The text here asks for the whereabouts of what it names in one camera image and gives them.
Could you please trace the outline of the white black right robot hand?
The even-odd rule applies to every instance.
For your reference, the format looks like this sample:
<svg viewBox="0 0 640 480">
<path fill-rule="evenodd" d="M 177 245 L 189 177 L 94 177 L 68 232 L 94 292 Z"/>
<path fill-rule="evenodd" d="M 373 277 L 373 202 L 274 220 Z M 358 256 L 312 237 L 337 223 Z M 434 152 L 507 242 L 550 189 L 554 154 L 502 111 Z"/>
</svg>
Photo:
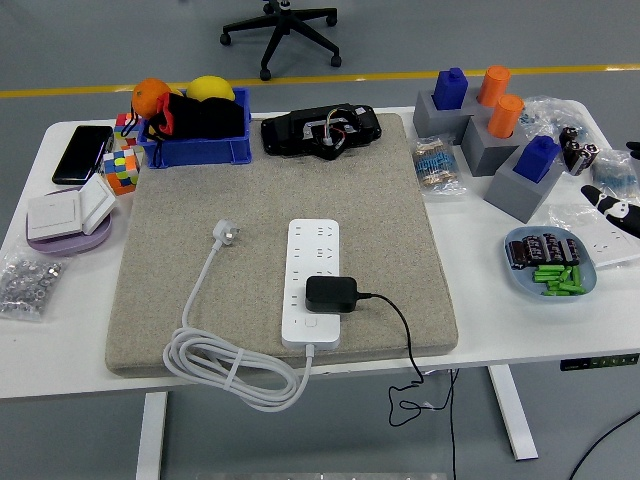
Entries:
<svg viewBox="0 0 640 480">
<path fill-rule="evenodd" d="M 639 177 L 631 155 L 594 144 L 582 149 L 592 160 L 592 182 L 581 193 L 612 225 L 639 237 Z"/>
</svg>

